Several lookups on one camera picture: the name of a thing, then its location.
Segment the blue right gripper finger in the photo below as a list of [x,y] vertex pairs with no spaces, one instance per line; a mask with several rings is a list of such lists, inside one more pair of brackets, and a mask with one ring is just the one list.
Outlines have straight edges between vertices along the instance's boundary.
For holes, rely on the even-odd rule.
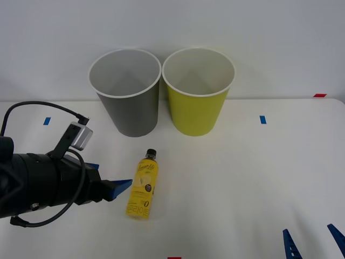
[[302,259],[288,229],[283,230],[284,248],[287,259]]
[[333,224],[329,224],[327,227],[330,233],[332,234],[339,249],[345,250],[345,236]]

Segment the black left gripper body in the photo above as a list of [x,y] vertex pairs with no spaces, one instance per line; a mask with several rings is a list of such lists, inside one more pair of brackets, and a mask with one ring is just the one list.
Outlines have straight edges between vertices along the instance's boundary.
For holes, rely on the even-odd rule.
[[[56,206],[70,202],[75,195],[81,179],[80,161],[70,155],[65,155],[57,163],[57,170],[59,178],[55,195]],[[81,191],[74,203],[84,205],[102,201],[100,183],[99,173],[86,173]]]

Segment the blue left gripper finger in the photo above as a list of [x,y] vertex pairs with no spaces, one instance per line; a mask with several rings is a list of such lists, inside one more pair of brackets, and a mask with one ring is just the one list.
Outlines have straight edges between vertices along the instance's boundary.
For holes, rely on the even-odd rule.
[[99,165],[95,163],[81,163],[80,164],[81,171],[85,168],[85,173],[99,173]]
[[115,200],[121,193],[132,185],[132,179],[128,180],[102,180],[102,198],[108,202]]

